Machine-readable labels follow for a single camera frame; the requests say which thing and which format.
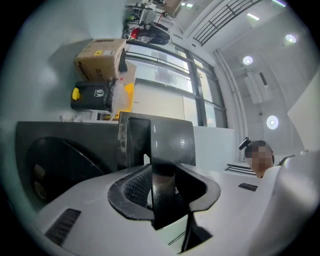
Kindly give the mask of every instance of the air vent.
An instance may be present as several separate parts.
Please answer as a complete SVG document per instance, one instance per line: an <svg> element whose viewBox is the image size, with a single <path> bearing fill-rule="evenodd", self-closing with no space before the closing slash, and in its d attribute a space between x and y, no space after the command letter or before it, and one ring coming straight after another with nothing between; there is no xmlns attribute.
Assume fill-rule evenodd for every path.
<svg viewBox="0 0 320 256"><path fill-rule="evenodd" d="M253 191L253 192L255 192L257 190L257 188L258 188L258 186L251 185L251 184L248 184L248 183L241 183L238 187L242 188L242 189L245 189L245 190L250 190L250 191Z"/></svg>
<svg viewBox="0 0 320 256"><path fill-rule="evenodd" d="M240 165L235 165L235 164L227 164L226 169L224 169L227 172L235 172L235 173L240 173L240 174L249 174L256 176L253 170L251 170L249 167L246 166L240 166Z"/></svg>
<svg viewBox="0 0 320 256"><path fill-rule="evenodd" d="M61 246L78 219L80 213L81 211L79 210L70 208L66 209L45 233L45 236L58 246Z"/></svg>

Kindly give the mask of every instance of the white wall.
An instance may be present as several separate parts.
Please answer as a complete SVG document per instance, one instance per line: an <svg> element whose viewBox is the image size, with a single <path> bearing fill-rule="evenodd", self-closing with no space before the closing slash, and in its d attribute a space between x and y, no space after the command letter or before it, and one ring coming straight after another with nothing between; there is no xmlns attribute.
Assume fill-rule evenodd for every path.
<svg viewBox="0 0 320 256"><path fill-rule="evenodd" d="M198 125L196 101L143 84L135 84L132 112L175 118Z"/></svg>
<svg viewBox="0 0 320 256"><path fill-rule="evenodd" d="M306 150L320 150L320 69L288 115Z"/></svg>
<svg viewBox="0 0 320 256"><path fill-rule="evenodd" d="M222 172L235 162L235 130L226 128L193 127L195 162L204 175L209 171Z"/></svg>
<svg viewBox="0 0 320 256"><path fill-rule="evenodd" d="M295 35L297 42L286 43L287 34ZM319 52L308 30L287 10L233 41L222 52L242 96L248 136L253 140L267 141L275 155L298 154L304 146L287 113L306 89L320 63ZM253 63L244 67L242 59L247 55L253 57ZM252 103L244 82L245 68L263 73L273 94L271 101ZM279 119L275 130L266 125L271 115Z"/></svg>

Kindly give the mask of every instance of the plastic bag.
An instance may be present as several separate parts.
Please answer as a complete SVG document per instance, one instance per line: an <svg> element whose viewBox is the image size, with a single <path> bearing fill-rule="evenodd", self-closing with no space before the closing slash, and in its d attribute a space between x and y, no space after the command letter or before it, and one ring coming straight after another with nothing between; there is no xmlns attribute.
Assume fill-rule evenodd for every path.
<svg viewBox="0 0 320 256"><path fill-rule="evenodd" d="M112 121L116 114L120 110L124 110L129 107L129 96L128 93L125 91L125 86L120 81L116 81L113 87L113 94L112 94L112 113L110 121Z"/></svg>

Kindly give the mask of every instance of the cardboard box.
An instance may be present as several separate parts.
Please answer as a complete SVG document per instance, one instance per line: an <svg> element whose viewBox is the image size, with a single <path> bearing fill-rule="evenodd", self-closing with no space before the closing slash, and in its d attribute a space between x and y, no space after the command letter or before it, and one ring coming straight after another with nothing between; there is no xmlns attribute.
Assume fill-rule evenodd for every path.
<svg viewBox="0 0 320 256"><path fill-rule="evenodd" d="M127 60L125 61L125 63L126 63L126 66L128 67L128 72L120 73L119 75L120 82L123 83L124 86L130 83L135 84L137 66Z"/></svg>
<svg viewBox="0 0 320 256"><path fill-rule="evenodd" d="M85 81L119 78L125 39L94 39L75 57L74 64Z"/></svg>

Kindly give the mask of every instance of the black slot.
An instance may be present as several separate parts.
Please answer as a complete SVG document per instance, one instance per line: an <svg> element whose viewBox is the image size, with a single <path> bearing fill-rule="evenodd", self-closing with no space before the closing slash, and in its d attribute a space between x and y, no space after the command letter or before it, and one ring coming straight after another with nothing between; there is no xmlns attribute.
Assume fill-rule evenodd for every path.
<svg viewBox="0 0 320 256"><path fill-rule="evenodd" d="M55 223L48 229L45 236L52 242L61 246L70 233L73 225L78 219L81 211L75 209L66 209Z"/></svg>
<svg viewBox="0 0 320 256"><path fill-rule="evenodd" d="M257 190L257 188L258 188L258 186L251 185L251 184L248 184L248 183L241 183L238 187L242 188L242 189L245 189L245 190L250 190L250 191L253 191L253 192L255 192Z"/></svg>
<svg viewBox="0 0 320 256"><path fill-rule="evenodd" d="M113 42L113 39L98 39L95 41L95 43L102 43L102 42Z"/></svg>
<svg viewBox="0 0 320 256"><path fill-rule="evenodd" d="M260 75L260 77L261 77L261 79L262 79L262 81L263 81L263 84L264 84L265 86L267 86L268 84L267 84L267 80L266 80L264 74L262 74L262 72L260 72L259 75Z"/></svg>

